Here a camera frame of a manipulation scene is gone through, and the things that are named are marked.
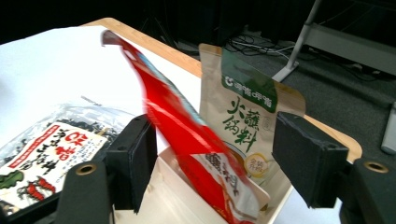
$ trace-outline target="red snack bag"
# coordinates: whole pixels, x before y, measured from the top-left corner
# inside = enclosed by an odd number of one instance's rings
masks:
[[[104,44],[122,46],[146,89],[148,118],[174,150],[195,190],[229,223],[254,223],[259,202],[243,167],[177,88],[135,47],[110,31]]]

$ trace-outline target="beige snack bag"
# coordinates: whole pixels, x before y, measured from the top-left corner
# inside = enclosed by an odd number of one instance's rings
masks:
[[[276,112],[302,116],[304,97],[219,47],[201,44],[200,115],[247,175],[264,187],[279,170],[272,156]]]

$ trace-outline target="table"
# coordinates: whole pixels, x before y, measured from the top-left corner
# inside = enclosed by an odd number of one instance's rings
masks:
[[[101,25],[105,26],[107,29],[115,32],[118,35],[138,44],[152,51],[153,53],[165,58],[171,63],[185,69],[189,73],[201,77],[201,63],[192,57],[166,46],[164,43],[145,35],[136,29],[112,18],[103,18],[98,21],[92,21],[84,26],[94,26]],[[350,148],[350,153],[348,155],[349,161],[354,161],[361,156],[361,146],[353,138],[336,131],[335,129],[321,123],[320,121],[313,119],[307,115],[304,116],[305,119],[317,125],[321,130],[325,131],[333,138],[337,139],[344,145]],[[338,221],[338,210],[335,208],[331,211],[313,211],[306,207],[304,201],[299,198],[298,193],[294,190],[288,201],[285,204],[285,208],[281,211],[279,217],[276,219],[275,223],[317,223],[318,218],[327,218],[330,222]]]
[[[152,51],[153,53],[165,58],[169,62],[174,63],[177,66],[185,69],[189,73],[197,77],[202,76],[201,63],[198,60],[176,49],[170,48],[164,43],[137,31],[136,29],[122,23],[121,21],[117,21],[113,18],[103,18],[98,21],[89,22],[87,24],[84,24],[83,26],[93,25],[105,26],[107,29],[125,37],[126,39],[136,43],[139,46],[142,46],[145,49]],[[358,142],[356,142],[356,140],[307,115],[305,115],[304,118],[314,123],[321,130],[325,131],[341,143],[351,148],[352,152],[348,157],[350,160],[353,161],[354,159],[361,156],[361,146]]]

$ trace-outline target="plastic packaging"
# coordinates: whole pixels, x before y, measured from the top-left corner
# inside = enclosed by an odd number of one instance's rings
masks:
[[[0,148],[0,206],[6,215],[60,192],[67,171],[102,160],[133,118],[100,106],[60,105]]]
[[[145,86],[149,119],[170,144],[195,190],[227,222],[254,223],[259,202],[243,167],[223,142],[141,52],[110,31],[104,32],[103,43],[122,46]]]
[[[226,49],[201,44],[200,115],[263,189],[280,170],[272,156],[276,114],[302,116],[304,97]]]

